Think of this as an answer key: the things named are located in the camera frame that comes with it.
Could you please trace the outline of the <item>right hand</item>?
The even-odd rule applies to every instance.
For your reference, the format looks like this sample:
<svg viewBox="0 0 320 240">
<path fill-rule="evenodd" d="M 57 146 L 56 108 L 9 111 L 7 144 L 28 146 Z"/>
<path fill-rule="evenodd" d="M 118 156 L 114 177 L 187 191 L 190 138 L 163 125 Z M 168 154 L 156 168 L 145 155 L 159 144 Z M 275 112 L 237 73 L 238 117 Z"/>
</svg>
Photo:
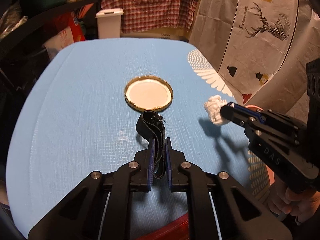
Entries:
<svg viewBox="0 0 320 240">
<path fill-rule="evenodd" d="M 277 215 L 290 214 L 296 218 L 297 223 L 304 223 L 319 208 L 319 192 L 308 189 L 300 194 L 294 193 L 274 174 L 274 183 L 270 187 L 267 205 Z"/>
</svg>

